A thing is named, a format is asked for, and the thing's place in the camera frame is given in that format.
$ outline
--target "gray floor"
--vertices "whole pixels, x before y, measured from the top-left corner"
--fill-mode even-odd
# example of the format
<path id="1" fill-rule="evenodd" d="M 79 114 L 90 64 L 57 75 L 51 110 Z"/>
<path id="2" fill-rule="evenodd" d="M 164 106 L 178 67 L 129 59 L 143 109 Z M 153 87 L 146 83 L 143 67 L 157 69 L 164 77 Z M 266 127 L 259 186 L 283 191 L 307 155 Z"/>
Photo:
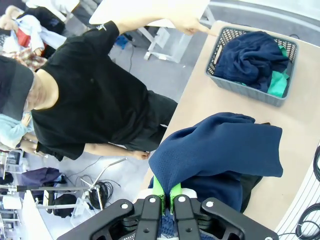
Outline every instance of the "gray floor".
<path id="1" fill-rule="evenodd" d="M 249 25 L 287 36 L 296 34 L 301 40 L 320 46 L 319 32 L 291 22 L 252 12 L 226 9 L 222 7 L 214 8 L 212 11 L 216 20 Z M 146 51 L 141 48 L 135 48 L 134 52 L 132 52 L 133 47 L 129 44 L 124 50 L 115 46 L 112 49 L 110 56 L 112 59 L 116 60 L 118 65 L 128 70 L 131 65 L 130 56 L 133 53 L 131 73 L 145 83 L 148 89 L 179 101 L 205 40 L 205 34 L 197 33 L 192 38 L 188 49 L 179 64 L 159 60 L 153 56 L 151 56 L 148 61 L 145 61 L 143 57 Z M 42 161 L 39 158 L 32 158 L 30 160 L 33 168 L 42 166 L 55 167 L 69 176 L 82 171 L 90 164 L 93 164 L 97 159 L 97 156 L 84 154 L 76 161 L 64 160 L 63 162 L 58 162 L 53 158 L 46 159 L 45 161 Z M 104 157 L 93 166 L 78 175 L 72 176 L 70 179 L 75 183 L 77 176 L 85 174 L 95 178 L 103 166 L 109 164 L 111 161 L 115 161 L 116 159 L 119 158 Z M 121 163 L 119 166 L 114 166 L 108 169 L 102 176 L 102 179 L 111 179 L 121 185 L 121 187 L 119 187 L 114 184 L 114 193 L 110 202 L 112 203 L 120 198 L 133 200 L 140 189 L 140 184 L 148 166 L 147 161 L 129 159 L 128 162 Z M 71 228 L 68 218 L 60 219 L 59 217 L 48 215 L 47 213 L 42 213 L 42 216 L 45 219 L 45 223 L 49 227 L 54 239 Z"/>

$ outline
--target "cap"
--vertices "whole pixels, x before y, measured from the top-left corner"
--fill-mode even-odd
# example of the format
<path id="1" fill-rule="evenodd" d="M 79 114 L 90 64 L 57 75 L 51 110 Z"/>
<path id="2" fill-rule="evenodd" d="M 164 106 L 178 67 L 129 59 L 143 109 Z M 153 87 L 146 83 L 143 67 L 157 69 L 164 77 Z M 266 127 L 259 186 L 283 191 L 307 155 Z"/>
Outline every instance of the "cap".
<path id="1" fill-rule="evenodd" d="M 34 78 L 26 66 L 0 56 L 0 113 L 21 121 Z"/>

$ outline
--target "bolt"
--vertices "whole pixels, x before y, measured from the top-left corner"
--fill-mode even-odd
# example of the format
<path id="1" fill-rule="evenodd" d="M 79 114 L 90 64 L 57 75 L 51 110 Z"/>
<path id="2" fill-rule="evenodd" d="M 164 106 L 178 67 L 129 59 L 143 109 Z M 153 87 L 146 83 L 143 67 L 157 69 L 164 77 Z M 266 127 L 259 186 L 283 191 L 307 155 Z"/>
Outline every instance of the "bolt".
<path id="1" fill-rule="evenodd" d="M 208 208 L 212 208 L 213 206 L 214 206 L 214 203 L 212 202 L 212 201 L 208 201 L 207 203 L 206 203 L 206 206 L 208 207 Z"/>
<path id="2" fill-rule="evenodd" d="M 126 203 L 121 205 L 121 208 L 122 208 L 122 209 L 127 209 L 128 207 L 129 207 L 129 206 L 128 206 L 128 204 L 126 204 Z"/>
<path id="3" fill-rule="evenodd" d="M 186 200 L 186 198 L 185 198 L 184 196 L 180 196 L 180 197 L 178 198 L 178 201 L 179 201 L 180 203 L 183 203 L 185 200 Z"/>

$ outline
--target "gray laundry basket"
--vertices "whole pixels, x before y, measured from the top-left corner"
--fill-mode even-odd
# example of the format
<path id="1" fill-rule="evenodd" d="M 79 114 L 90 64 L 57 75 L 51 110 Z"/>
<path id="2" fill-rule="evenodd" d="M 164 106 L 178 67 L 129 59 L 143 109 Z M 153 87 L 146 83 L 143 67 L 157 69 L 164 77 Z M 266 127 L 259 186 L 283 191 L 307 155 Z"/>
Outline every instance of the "gray laundry basket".
<path id="1" fill-rule="evenodd" d="M 212 51 L 210 60 L 207 64 L 205 72 L 210 78 L 212 78 L 212 80 L 220 88 L 223 88 L 238 94 L 242 94 L 244 96 L 259 100 L 261 102 L 274 105 L 276 107 L 281 107 L 288 96 L 288 92 L 292 84 L 292 79 L 294 78 L 296 57 L 298 54 L 298 45 L 291 40 L 286 40 L 279 37 L 273 37 L 274 40 L 278 43 L 278 45 L 285 47 L 287 56 L 289 58 L 289 62 L 291 63 L 288 65 L 288 69 L 286 71 L 286 73 L 289 75 L 289 78 L 287 81 L 286 89 L 282 97 L 277 97 L 277 96 L 265 93 L 263 91 L 257 90 L 255 88 L 241 85 L 240 83 L 236 83 L 233 81 L 229 81 L 229 80 L 214 76 L 216 64 L 218 63 L 219 56 L 221 52 L 224 50 L 224 47 L 226 46 L 226 44 L 230 42 L 232 39 L 249 32 L 252 32 L 252 31 L 238 29 L 238 28 L 230 28 L 230 27 L 223 28 L 213 48 L 213 51 Z"/>

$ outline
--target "plaid shirt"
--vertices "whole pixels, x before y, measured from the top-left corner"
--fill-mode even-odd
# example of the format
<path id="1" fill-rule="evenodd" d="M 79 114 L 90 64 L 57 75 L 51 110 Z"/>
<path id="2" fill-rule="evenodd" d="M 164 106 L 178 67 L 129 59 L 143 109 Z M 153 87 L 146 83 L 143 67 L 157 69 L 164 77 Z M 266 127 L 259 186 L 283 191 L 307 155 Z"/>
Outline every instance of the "plaid shirt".
<path id="1" fill-rule="evenodd" d="M 1 55 L 17 60 L 20 64 L 28 67 L 32 71 L 37 70 L 43 64 L 46 63 L 47 59 L 37 56 L 32 50 L 31 47 L 28 47 L 22 51 L 16 52 L 2 52 Z"/>

